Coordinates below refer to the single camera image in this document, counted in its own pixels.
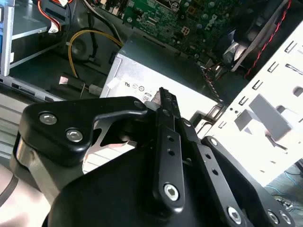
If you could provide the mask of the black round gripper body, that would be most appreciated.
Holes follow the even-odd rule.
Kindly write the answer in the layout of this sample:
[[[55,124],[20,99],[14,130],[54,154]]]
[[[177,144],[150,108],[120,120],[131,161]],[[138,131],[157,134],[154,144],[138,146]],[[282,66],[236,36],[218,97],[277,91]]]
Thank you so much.
[[[202,201],[206,184],[184,164],[185,208],[162,215],[152,201],[153,143],[131,150],[68,184],[55,199],[46,227],[207,227],[218,217]]]

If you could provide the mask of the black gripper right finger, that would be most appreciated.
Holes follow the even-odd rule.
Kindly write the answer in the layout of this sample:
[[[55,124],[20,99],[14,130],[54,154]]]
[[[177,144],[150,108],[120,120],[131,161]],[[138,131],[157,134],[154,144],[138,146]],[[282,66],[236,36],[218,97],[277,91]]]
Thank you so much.
[[[165,115],[172,117],[194,176],[205,184],[210,227],[294,227],[287,210],[214,137],[200,140],[181,118],[176,96],[165,91]]]

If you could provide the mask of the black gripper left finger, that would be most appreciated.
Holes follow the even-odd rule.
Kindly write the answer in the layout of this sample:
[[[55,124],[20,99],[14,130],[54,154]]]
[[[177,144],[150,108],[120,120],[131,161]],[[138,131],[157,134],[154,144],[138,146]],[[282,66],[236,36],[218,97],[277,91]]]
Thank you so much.
[[[19,125],[18,160],[52,206],[68,184],[88,174],[82,166],[93,149],[133,140],[137,147],[131,150],[138,150],[152,142],[151,199],[160,213],[180,213],[185,205],[181,142],[176,123],[165,115],[165,91],[159,89],[155,110],[131,96],[30,105]]]

